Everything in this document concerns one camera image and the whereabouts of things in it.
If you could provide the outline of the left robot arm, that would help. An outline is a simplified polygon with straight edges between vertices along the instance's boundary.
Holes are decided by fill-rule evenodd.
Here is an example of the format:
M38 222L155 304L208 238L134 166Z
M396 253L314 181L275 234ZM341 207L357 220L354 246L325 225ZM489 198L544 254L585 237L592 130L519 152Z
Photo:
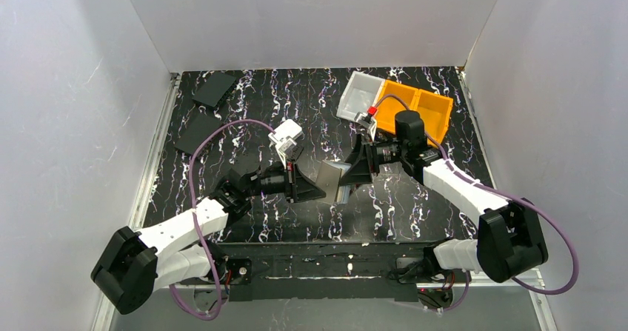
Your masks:
M90 278L122 315L137 310L154 291L191 278L206 278L218 291L227 290L235 270L208 236L243 218L253 196L272 194L290 203L326 195L294 162L247 173L230 170L211 194L185 212L138 231L116 230Z

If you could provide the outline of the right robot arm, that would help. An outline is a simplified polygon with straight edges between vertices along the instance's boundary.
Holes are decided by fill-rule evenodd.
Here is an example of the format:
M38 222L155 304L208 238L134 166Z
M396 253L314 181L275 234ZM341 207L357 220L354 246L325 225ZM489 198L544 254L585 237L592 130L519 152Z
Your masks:
M395 114L395 136L376 141L377 109L355 117L361 132L346 159L349 169L339 184L370 184L384 164L401 164L404 172L455 205L477 228L471 239L445 238L423 249L423 258L406 267L412 275L447 270L483 272L501 283L537 267L549 258L538 214L528 201L491 193L458 169L444 148L425 130L420 114Z

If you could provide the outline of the orange plastic bin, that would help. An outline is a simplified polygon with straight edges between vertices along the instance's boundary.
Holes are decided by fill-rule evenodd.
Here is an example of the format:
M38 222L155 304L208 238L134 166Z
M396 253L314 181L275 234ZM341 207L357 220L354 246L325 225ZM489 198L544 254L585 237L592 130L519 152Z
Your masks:
M441 144L450 125L453 99L426 90L419 90L417 111L427 133Z
M418 98L420 96L419 89L394 81L386 80L377 101L385 95L394 95L399 97L411 110L416 110ZM375 114L377 128L388 133L395 132L395 115L400 111L406 110L405 106L394 98L386 98L379 104Z

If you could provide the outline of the white box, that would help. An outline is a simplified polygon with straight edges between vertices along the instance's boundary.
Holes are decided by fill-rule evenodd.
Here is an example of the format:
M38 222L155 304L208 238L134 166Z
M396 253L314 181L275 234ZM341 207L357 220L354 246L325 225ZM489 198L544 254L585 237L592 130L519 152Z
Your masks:
M287 119L279 124L271 134L268 135L269 139L274 143L279 143L282 141L288 141L292 139L293 141L297 140L301 136L303 136L303 130L299 124L297 124L292 119Z

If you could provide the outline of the white plastic bin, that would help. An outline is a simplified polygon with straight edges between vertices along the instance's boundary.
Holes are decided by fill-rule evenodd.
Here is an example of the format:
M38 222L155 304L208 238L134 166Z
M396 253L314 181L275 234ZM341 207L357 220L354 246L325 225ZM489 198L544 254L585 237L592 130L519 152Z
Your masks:
M384 83L383 78L353 71L341 94L336 116L355 122L359 113L365 113L377 102Z

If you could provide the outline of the black base bar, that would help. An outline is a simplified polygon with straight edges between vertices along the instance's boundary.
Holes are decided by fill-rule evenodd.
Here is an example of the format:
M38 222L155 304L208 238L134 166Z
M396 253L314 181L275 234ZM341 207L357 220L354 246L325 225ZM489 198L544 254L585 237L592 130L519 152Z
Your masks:
M437 267L429 242L211 244L230 301L381 298L448 305L461 269Z

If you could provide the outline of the black ridged block near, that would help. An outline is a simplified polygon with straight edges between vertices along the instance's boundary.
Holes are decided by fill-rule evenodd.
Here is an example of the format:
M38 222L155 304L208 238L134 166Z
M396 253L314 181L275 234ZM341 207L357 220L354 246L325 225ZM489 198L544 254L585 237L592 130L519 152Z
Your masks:
M223 125L224 121L214 116L198 114L175 143L180 153L192 155L201 143Z

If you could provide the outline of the black ridged block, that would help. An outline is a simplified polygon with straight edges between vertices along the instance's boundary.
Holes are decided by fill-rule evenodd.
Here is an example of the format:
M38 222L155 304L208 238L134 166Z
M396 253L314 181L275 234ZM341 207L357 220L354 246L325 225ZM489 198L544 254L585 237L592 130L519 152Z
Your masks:
M198 114L175 143L180 153L192 155L201 143L223 125L224 121L214 116Z
M197 105L216 109L220 106L225 97L233 91L235 84L236 77L225 73L213 73L207 78L207 81L198 88L193 96L193 101Z

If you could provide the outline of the black ridged block far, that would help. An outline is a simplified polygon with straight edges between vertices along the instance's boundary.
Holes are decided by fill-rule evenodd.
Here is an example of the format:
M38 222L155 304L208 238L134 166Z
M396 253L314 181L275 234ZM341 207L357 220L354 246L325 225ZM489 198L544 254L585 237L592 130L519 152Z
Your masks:
M207 81L198 88L193 96L193 101L197 105L216 109L220 106L225 97L233 91L235 84L236 77L225 73L213 73L207 78Z

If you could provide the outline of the aluminium frame rail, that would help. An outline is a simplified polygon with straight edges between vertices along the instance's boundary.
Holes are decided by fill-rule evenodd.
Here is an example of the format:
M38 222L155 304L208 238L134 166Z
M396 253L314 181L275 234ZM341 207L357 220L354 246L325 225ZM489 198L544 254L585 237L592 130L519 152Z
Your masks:
M138 191L136 193L133 208L131 210L130 220L127 226L132 230L138 230L142 228L145 216L147 214L147 205L150 197L152 196L152 188L155 178L157 176L159 162L161 154L164 149L164 143L167 137L168 127L170 125L170 119L172 117L173 108L176 103L177 92L181 83L181 74L172 73L170 88L167 92L164 105L161 109L160 116L156 131L151 141L149 155L147 162L144 166L143 173L139 182ZM98 303L96 315L93 319L91 330L109 330L113 321L113 316L116 312L115 307L107 299L106 296L102 296Z

